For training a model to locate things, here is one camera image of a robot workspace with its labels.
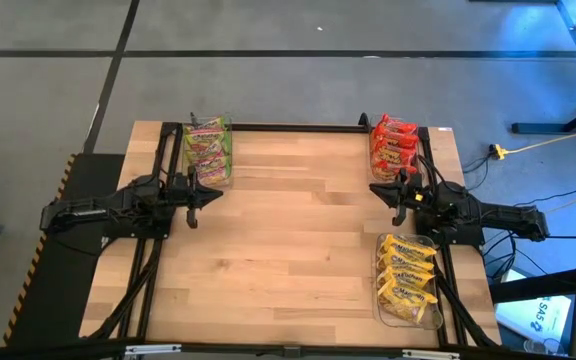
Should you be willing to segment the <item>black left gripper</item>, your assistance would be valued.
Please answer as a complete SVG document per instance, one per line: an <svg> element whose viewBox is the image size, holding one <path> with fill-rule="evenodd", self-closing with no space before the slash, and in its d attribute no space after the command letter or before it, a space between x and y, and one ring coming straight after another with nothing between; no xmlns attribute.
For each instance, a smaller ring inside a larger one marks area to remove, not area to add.
<svg viewBox="0 0 576 360"><path fill-rule="evenodd" d="M189 167L186 174L175 173L168 185L168 201L175 207L187 208L186 223L192 229L198 227L196 210L199 204L209 204L222 196L222 190L198 183L197 172L194 167Z"/></svg>

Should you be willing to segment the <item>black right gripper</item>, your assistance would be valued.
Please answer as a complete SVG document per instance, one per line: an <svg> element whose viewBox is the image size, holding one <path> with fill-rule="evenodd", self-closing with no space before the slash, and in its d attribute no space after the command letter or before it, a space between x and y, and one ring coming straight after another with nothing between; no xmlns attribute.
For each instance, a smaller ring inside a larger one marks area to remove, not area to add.
<svg viewBox="0 0 576 360"><path fill-rule="evenodd" d="M392 219L394 226L403 224L408 210L429 209L433 200L433 188L423 184L423 175L407 170L401 170L396 181L371 183L369 188L389 208L395 208L396 215Z"/></svg>

